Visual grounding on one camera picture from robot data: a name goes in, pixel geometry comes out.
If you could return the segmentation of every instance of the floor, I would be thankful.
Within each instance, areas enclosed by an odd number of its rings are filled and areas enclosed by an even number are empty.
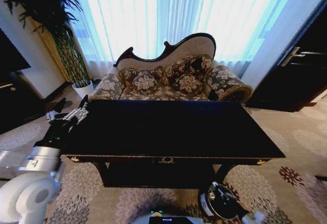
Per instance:
[[[67,98],[64,112],[79,103],[71,87],[67,87],[61,97]],[[264,223],[327,223],[327,183],[314,177],[327,176],[327,98],[296,113],[246,110],[286,158],[271,160],[262,166],[237,166],[227,175],[228,187],[245,208],[266,213]],[[0,135],[0,150],[28,153],[47,128],[46,119],[42,117],[4,133]],[[196,190],[104,188],[92,164],[76,164],[67,158],[63,161],[67,167],[61,193],[48,206],[44,223],[125,224],[158,208],[205,219],[197,206]],[[12,172],[2,169],[0,178],[10,174]]]

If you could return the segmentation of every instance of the floral cushion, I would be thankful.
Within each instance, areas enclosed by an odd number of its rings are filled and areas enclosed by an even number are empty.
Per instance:
[[[146,95],[156,90],[158,87],[157,81],[149,74],[148,71],[140,73],[132,82],[133,88],[139,93]]]
[[[118,100],[125,88],[122,80],[113,73],[107,74],[89,96],[92,99],[112,99]]]
[[[157,66],[157,67],[152,68],[152,69],[150,69],[148,71],[154,77],[155,80],[160,82],[160,80],[162,78],[162,67],[161,66]]]
[[[133,80],[145,69],[136,69],[132,67],[124,68],[119,71],[120,78],[124,81],[126,86],[132,86]],[[157,66],[148,70],[148,72],[159,82],[162,77],[162,67]]]
[[[127,67],[119,71],[119,76],[123,80],[125,86],[132,86],[133,80],[141,73],[140,70]]]
[[[178,60],[172,66],[168,67],[162,76],[161,84],[171,85],[178,77],[186,72],[188,69],[188,60],[183,58]]]
[[[192,55],[187,57],[189,60],[189,73],[192,73],[198,80],[202,80],[209,71],[213,62],[208,55]]]
[[[143,95],[133,87],[127,86],[121,97],[121,100],[154,100],[154,101],[208,101],[208,98],[202,93],[196,96],[189,96],[180,91],[176,91],[171,86],[158,85],[158,88],[150,94]]]
[[[225,66],[218,66],[210,70],[203,81],[218,95],[220,101],[244,103],[252,93],[252,87],[245,85]]]
[[[185,73],[172,86],[186,95],[194,96],[202,90],[202,83],[192,74]]]

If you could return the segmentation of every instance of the throw pillow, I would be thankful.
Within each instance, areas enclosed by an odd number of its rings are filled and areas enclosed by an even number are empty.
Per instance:
[[[149,70],[149,73],[155,78],[155,80],[160,82],[160,80],[162,78],[162,67],[157,66],[155,68],[152,68]]]
[[[154,77],[145,70],[133,80],[133,87],[142,95],[147,95],[157,89],[158,83]]]
[[[202,90],[202,83],[192,74],[185,73],[172,85],[186,95],[195,96]]]
[[[173,84],[178,77],[186,72],[188,68],[188,60],[180,59],[170,67],[168,67],[162,76],[161,83],[163,85]]]
[[[119,71],[119,77],[123,80],[126,86],[132,86],[133,80],[145,69],[136,69],[132,67],[127,67]],[[162,67],[157,66],[148,71],[158,82],[162,78]]]
[[[140,70],[137,70],[132,67],[127,67],[119,71],[119,76],[123,80],[125,86],[132,86],[133,80],[141,73]]]
[[[192,73],[198,80],[202,80],[211,67],[213,62],[212,58],[202,54],[188,56],[188,59],[190,62],[189,73]]]

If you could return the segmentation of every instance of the white curtain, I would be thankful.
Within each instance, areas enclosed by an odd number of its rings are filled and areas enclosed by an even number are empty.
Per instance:
[[[158,57],[164,41],[211,34],[215,60],[241,76],[287,0],[79,0],[72,23],[95,78],[103,77],[129,47],[142,58]]]

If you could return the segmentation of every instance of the black tabletop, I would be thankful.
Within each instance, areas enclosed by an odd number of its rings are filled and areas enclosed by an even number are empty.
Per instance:
[[[240,104],[93,100],[63,154],[282,158]]]

